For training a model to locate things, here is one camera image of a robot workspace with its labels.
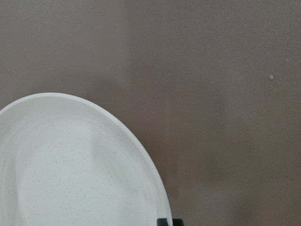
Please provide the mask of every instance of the speckled white surface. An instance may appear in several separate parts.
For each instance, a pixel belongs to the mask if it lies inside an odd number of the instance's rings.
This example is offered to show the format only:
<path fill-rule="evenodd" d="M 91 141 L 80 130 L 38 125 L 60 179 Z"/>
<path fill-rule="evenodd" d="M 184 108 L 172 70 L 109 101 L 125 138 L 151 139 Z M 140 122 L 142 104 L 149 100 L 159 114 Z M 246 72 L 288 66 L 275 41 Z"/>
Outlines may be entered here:
<path fill-rule="evenodd" d="M 35 94 L 0 111 L 1 226 L 155 226 L 171 212 L 135 136 L 79 97 Z"/>

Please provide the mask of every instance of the brown surface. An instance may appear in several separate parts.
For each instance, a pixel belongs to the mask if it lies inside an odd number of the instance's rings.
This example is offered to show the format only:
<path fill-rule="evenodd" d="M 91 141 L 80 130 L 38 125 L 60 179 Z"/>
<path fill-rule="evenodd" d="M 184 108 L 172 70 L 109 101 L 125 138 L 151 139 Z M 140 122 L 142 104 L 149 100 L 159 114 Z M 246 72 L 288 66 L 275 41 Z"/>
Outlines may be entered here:
<path fill-rule="evenodd" d="M 49 91 L 104 107 L 186 226 L 298 226 L 300 12 L 296 0 L 3 0 L 0 108 Z"/>

